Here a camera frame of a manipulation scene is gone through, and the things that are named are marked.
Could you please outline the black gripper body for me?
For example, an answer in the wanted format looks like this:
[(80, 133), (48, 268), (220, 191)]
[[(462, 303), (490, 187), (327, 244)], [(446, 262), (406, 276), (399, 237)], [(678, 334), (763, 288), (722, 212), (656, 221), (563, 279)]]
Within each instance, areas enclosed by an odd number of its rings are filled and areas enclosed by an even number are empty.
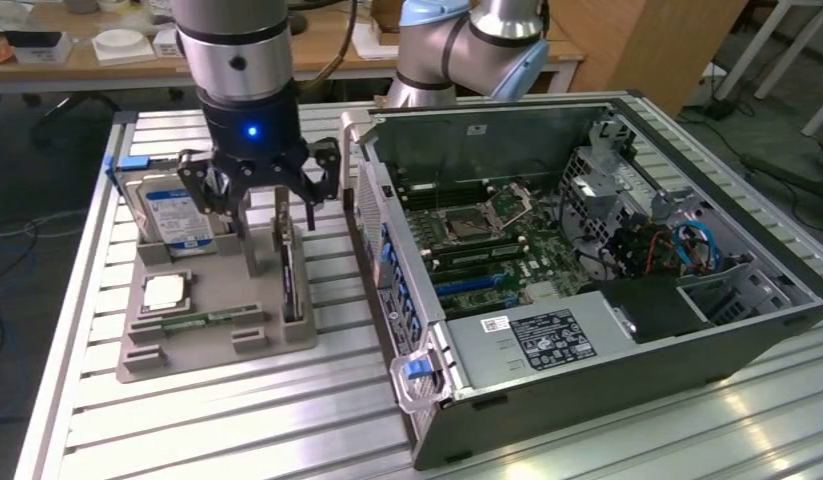
[(223, 99), (197, 90), (213, 144), (213, 167), (245, 188), (304, 184), (297, 87), (259, 99)]

